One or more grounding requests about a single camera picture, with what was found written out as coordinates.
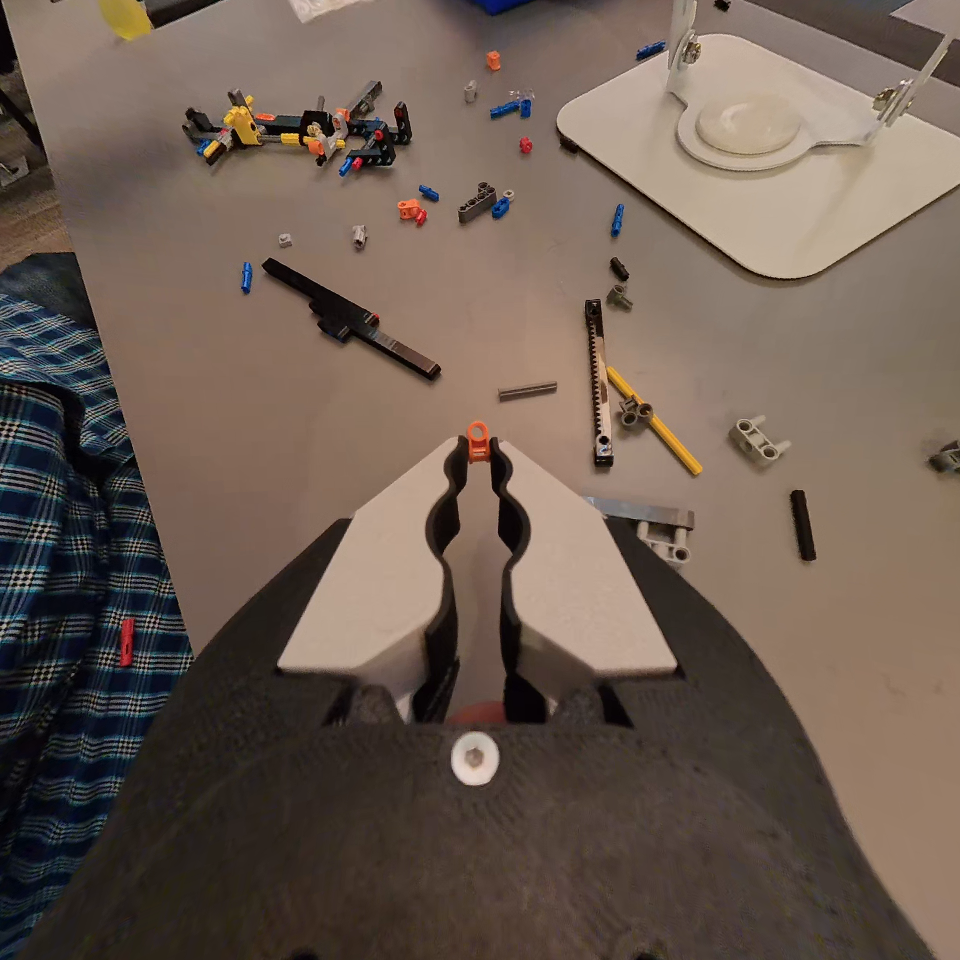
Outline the black beam assembly blue pins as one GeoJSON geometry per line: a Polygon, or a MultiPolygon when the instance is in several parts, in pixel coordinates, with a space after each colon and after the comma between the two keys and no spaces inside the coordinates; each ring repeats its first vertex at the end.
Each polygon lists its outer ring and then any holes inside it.
{"type": "Polygon", "coordinates": [[[275,258],[266,259],[261,267],[267,276],[305,296],[320,331],[337,342],[346,344],[352,339],[363,342],[429,382],[436,381],[441,375],[441,367],[436,361],[381,330],[378,314],[275,258]]]}

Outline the white book stand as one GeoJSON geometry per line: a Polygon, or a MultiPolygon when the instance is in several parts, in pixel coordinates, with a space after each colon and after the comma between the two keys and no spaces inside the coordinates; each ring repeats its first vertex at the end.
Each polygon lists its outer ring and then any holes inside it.
{"type": "Polygon", "coordinates": [[[869,97],[673,2],[664,52],[564,105],[558,133],[735,263],[812,277],[954,191],[958,135],[908,108],[958,39],[869,97]]]}

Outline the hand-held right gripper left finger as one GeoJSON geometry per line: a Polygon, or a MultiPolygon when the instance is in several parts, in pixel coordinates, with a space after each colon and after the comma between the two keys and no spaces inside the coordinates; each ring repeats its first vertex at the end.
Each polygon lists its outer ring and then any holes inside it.
{"type": "Polygon", "coordinates": [[[440,722],[459,672],[445,559],[461,528],[469,444],[453,437],[355,511],[277,668],[380,687],[401,714],[440,722]]]}

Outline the light grey lego connector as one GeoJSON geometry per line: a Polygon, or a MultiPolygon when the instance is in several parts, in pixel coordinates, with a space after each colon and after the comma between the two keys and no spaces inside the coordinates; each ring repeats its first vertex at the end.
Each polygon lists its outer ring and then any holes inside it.
{"type": "Polygon", "coordinates": [[[689,529],[666,523],[637,522],[637,538],[668,565],[679,569],[690,560],[689,529]]]}
{"type": "Polygon", "coordinates": [[[792,447],[788,439],[774,441],[764,431],[766,416],[738,418],[728,430],[727,438],[751,463],[767,468],[779,461],[792,447]]]}

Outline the blue plaid shirt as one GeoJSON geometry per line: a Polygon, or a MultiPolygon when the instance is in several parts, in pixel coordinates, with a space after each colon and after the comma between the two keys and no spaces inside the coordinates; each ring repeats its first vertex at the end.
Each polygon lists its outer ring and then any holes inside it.
{"type": "Polygon", "coordinates": [[[1,275],[2,958],[63,894],[192,661],[76,255],[30,254],[1,275]]]}

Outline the black lego gear rack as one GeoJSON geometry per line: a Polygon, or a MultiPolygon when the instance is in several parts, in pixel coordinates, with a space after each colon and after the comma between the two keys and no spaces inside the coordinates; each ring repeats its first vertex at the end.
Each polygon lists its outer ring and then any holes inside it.
{"type": "Polygon", "coordinates": [[[614,430],[610,407],[606,343],[602,303],[597,298],[584,302],[583,318],[588,343],[591,413],[593,422],[593,461],[598,469],[610,468],[615,461],[614,430]]]}

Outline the yellow lego axle grey connector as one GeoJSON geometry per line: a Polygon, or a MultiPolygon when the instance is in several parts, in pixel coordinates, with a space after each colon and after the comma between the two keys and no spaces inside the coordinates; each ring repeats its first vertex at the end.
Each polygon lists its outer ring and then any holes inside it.
{"type": "Polygon", "coordinates": [[[625,404],[631,403],[635,410],[636,417],[643,420],[647,426],[650,426],[654,434],[666,445],[666,448],[678,459],[679,462],[693,476],[699,476],[703,472],[702,463],[699,462],[688,448],[679,440],[663,420],[653,411],[651,404],[643,400],[637,392],[627,383],[623,376],[611,365],[606,365],[607,380],[618,391],[625,404]]]}

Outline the multicoloured lego chassis assembly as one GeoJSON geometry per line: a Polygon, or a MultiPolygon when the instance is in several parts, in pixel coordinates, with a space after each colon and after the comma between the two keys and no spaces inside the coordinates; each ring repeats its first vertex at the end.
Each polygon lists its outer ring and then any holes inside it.
{"type": "Polygon", "coordinates": [[[337,163],[338,175],[346,178],[365,168],[392,166],[397,149],[413,141],[403,101],[394,106],[390,121],[376,115],[375,108],[366,117],[351,119],[345,106],[327,109],[324,97],[300,114],[259,112],[254,98],[239,89],[229,90],[227,99],[229,109],[218,122],[194,107],[184,114],[183,133],[209,167],[238,151],[283,146],[305,152],[318,168],[337,163]]]}

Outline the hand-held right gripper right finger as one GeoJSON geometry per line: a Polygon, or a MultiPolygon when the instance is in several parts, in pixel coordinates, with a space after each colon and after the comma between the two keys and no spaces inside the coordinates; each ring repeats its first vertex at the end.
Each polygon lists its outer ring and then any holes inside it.
{"type": "Polygon", "coordinates": [[[509,441],[489,442],[510,721],[545,721],[570,693],[665,678],[678,661],[603,514],[509,441]]]}

